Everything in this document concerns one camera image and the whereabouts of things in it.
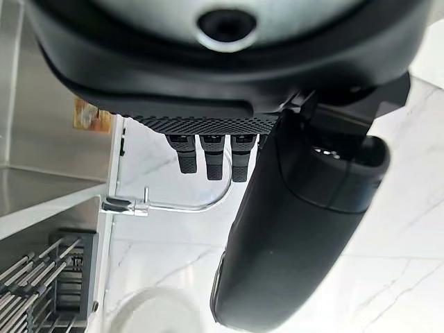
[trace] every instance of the white marble countertop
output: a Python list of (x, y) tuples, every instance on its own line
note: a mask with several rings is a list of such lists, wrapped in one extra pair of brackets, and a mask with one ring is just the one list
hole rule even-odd
[[(442, 90), (415, 80), (408, 106), (375, 121), (371, 134), (391, 147), (391, 168), (335, 267), (277, 333), (443, 331), (443, 106)], [(118, 194), (141, 196), (143, 187), (152, 185), (152, 193), (162, 200), (179, 200), (187, 193), (198, 202), (217, 195), (220, 188), (209, 185), (205, 177), (180, 181), (186, 176), (180, 175), (174, 152), (156, 150), (152, 144), (165, 144), (163, 136), (130, 119), (126, 133)], [(165, 178), (172, 185), (153, 181)], [(107, 322), (134, 293), (171, 287), (199, 308), (204, 332), (232, 332), (214, 323), (209, 299), (245, 187), (235, 185), (223, 204), (201, 214), (116, 217), (105, 299)]]

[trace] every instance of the stainless steel shelf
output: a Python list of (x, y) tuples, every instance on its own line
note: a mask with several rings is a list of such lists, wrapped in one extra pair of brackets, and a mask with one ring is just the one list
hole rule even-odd
[(73, 127), (25, 3), (0, 0), (0, 239), (108, 193), (113, 133)]

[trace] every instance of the black plastic housing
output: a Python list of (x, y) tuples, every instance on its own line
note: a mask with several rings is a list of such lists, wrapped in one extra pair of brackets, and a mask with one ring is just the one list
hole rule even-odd
[(430, 3), (372, 0), (314, 35), (233, 54), (158, 40), (89, 0), (30, 0), (27, 10), (56, 76), (100, 108), (142, 119), (250, 119), (279, 110), (301, 88), (373, 87), (400, 77)]
[(232, 225), (211, 308), (248, 332), (283, 324), (324, 279), (356, 230), (389, 166), (368, 137), (352, 161), (315, 151), (287, 112), (267, 139)]

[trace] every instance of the textured black grip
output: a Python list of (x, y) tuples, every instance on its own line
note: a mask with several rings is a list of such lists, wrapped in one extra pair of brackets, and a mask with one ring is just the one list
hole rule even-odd
[[(301, 129), (287, 129), (281, 125), (265, 144), (214, 283), (216, 321), (248, 332), (274, 330), (307, 301), (359, 225), (388, 165), (378, 139), (381, 158), (357, 166), (317, 153)], [(348, 180), (358, 176), (369, 181), (350, 190)]]

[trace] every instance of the metal dish rack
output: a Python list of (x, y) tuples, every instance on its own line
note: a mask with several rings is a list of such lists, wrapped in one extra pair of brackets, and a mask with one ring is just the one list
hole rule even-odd
[(83, 333), (93, 301), (95, 232), (59, 230), (0, 274), (0, 333)]

